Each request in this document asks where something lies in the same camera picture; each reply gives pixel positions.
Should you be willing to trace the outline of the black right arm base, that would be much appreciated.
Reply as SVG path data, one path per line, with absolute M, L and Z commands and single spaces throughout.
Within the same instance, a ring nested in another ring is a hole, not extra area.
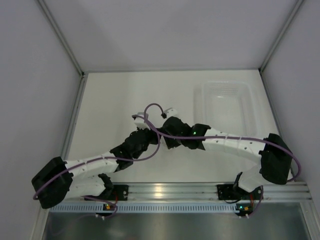
M 251 200 L 259 200 L 262 196 L 261 187 L 257 187 L 252 192 L 247 192 L 239 187 L 239 180 L 242 175 L 240 172 L 234 181 L 234 183 L 225 183 L 225 184 L 218 184 L 217 187 L 217 194 L 218 199 L 220 201 L 225 201 L 226 203 L 237 203 L 239 201 L 251 201 Z

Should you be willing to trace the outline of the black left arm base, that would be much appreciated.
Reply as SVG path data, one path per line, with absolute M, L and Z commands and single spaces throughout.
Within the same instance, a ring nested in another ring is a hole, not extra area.
M 84 196 L 107 201 L 127 201 L 129 186 L 127 184 L 113 184 L 105 173 L 91 177 L 89 193 Z

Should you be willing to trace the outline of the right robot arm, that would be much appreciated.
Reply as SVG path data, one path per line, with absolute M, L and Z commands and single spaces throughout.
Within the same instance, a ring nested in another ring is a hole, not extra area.
M 189 126 L 174 116 L 169 117 L 159 131 L 170 148 L 183 145 L 191 150 L 223 152 L 253 162 L 255 165 L 239 173 L 234 182 L 233 192 L 240 199 L 260 186 L 288 182 L 291 151 L 277 134 L 271 133 L 266 138 L 241 137 L 205 124 Z

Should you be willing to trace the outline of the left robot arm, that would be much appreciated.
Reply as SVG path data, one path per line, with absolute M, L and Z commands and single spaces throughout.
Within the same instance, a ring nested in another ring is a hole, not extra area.
M 133 131 L 115 148 L 94 157 L 79 160 L 51 159 L 31 180 L 34 200 L 43 209 L 63 200 L 84 197 L 87 200 L 110 200 L 114 184 L 110 174 L 123 171 L 136 161 L 149 145 L 160 145 L 160 136 L 145 128 Z

